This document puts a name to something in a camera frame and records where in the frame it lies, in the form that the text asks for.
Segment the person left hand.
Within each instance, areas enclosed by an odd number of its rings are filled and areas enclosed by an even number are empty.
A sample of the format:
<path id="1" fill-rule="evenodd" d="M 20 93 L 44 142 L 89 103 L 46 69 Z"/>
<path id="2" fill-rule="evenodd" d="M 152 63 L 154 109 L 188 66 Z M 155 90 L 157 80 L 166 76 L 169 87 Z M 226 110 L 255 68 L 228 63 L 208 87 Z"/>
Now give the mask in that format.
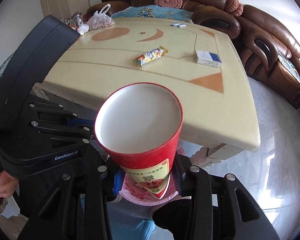
<path id="1" fill-rule="evenodd" d="M 17 178 L 12 177 L 6 171 L 0 172 L 0 198 L 10 198 L 18 185 Z"/>

